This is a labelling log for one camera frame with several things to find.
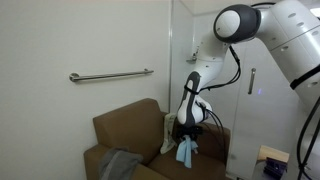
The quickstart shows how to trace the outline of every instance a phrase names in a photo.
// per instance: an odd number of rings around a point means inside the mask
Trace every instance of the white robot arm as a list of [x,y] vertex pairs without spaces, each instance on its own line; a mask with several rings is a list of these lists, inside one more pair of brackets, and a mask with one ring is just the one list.
[[199,96],[200,89],[218,76],[230,44],[254,37],[264,42],[293,89],[320,83],[320,21],[306,7],[299,1],[282,1],[263,11],[233,5],[219,13],[213,32],[203,37],[177,114],[182,125],[208,118],[203,109],[212,108]]

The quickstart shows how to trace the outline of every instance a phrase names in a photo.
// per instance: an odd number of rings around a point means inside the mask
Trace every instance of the metal grab bar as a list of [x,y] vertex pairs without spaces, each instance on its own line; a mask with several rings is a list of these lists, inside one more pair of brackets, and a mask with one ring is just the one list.
[[72,82],[77,82],[81,80],[90,80],[90,79],[101,79],[101,78],[113,78],[113,77],[120,77],[120,76],[132,76],[132,75],[139,75],[139,74],[150,74],[153,73],[153,70],[144,69],[144,71],[138,72],[129,72],[129,73],[117,73],[117,74],[103,74],[103,75],[93,75],[93,76],[79,76],[77,73],[71,73],[69,75],[69,79]]

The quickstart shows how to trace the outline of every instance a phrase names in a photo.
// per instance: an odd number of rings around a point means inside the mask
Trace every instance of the gray blanket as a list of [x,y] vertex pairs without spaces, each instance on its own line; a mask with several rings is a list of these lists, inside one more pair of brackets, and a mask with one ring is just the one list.
[[100,180],[130,180],[136,165],[142,160],[140,154],[129,153],[126,149],[110,149],[99,164]]

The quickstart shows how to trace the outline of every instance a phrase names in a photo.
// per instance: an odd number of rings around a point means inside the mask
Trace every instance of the blue towel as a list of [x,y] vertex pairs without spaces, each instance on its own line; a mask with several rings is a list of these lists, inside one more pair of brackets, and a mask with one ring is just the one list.
[[184,135],[185,140],[179,144],[176,160],[184,162],[187,168],[191,168],[191,150],[195,150],[198,147],[197,143],[191,141],[188,135]]

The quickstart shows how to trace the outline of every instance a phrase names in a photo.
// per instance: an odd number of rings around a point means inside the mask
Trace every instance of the brown armchair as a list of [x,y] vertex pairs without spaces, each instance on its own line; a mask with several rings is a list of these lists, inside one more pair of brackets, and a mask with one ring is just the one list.
[[142,163],[138,164],[132,174],[133,180],[224,180],[224,153],[228,154],[230,131],[224,129],[226,143],[225,148],[221,148],[217,139],[222,141],[222,136],[217,127],[207,124],[209,130],[200,124],[204,133],[197,140],[199,154],[192,153],[192,168],[188,169],[175,160],[177,147],[160,154],[165,114],[160,111],[156,100],[143,99],[95,117],[93,122],[98,145],[84,153],[87,179],[99,179],[99,161],[108,149],[127,147],[130,152],[143,156]]

